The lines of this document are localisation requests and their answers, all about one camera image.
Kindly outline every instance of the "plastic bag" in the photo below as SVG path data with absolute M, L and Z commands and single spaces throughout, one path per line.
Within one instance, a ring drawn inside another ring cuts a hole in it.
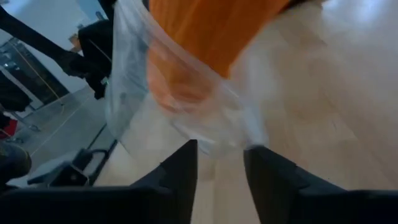
M 200 149 L 211 156 L 264 144 L 259 116 L 229 82 L 167 36 L 140 0 L 117 1 L 106 116 L 110 130 L 128 151 L 138 147 L 131 139 L 142 139 L 132 133 L 152 135 L 146 142 L 165 137 L 154 134 L 162 131 L 155 128 L 159 116 L 181 139 L 197 139 Z M 152 110 L 161 113 L 150 118 Z

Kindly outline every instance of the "red object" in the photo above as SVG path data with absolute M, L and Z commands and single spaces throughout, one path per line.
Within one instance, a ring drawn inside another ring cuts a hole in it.
M 10 119 L 9 125 L 3 129 L 3 131 L 6 132 L 7 134 L 4 134 L 4 132 L 0 131 L 0 139 L 6 139 L 9 136 L 15 135 L 15 132 L 17 130 L 17 124 L 18 124 L 17 120 Z

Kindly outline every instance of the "orange fabric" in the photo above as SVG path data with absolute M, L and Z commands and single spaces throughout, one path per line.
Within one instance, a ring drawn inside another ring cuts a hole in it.
M 288 0 L 150 0 L 150 13 L 166 33 L 185 50 L 209 65 L 223 78 L 229 66 Z M 156 71 L 147 71 L 149 88 L 155 99 L 168 109 L 170 96 L 200 102 L 211 92 L 208 82 L 187 76 L 177 64 L 165 62 L 151 48 L 148 57 L 170 87 L 163 86 Z

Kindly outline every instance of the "wooden floor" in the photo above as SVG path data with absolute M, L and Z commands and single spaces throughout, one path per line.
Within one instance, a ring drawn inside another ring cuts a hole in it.
M 398 189 L 397 11 L 396 0 L 312 1 L 253 40 L 234 72 L 248 78 L 273 151 L 345 189 Z M 134 118 L 154 127 L 133 128 L 97 185 L 130 184 L 172 153 L 164 142 L 183 143 L 155 113 Z M 259 223 L 241 152 L 200 154 L 192 223 Z

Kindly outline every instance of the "floor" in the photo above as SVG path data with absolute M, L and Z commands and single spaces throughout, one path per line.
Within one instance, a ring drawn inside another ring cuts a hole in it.
M 84 88 L 26 117 L 28 123 L 40 128 L 40 132 L 35 132 L 19 124 L 21 129 L 16 134 L 24 141 L 18 146 L 32 158 L 31 172 L 44 162 L 87 148 L 106 124 L 104 103 L 104 99 L 94 98 L 91 89 Z M 113 140 L 109 129 L 105 128 L 93 148 L 107 149 Z
M 396 0 L 314 0 L 259 33 L 232 81 L 244 77 L 273 151 L 345 189 L 398 189 L 397 10 Z M 183 142 L 149 111 L 97 185 L 129 185 Z M 259 223 L 241 152 L 200 154 L 198 169 L 192 223 Z

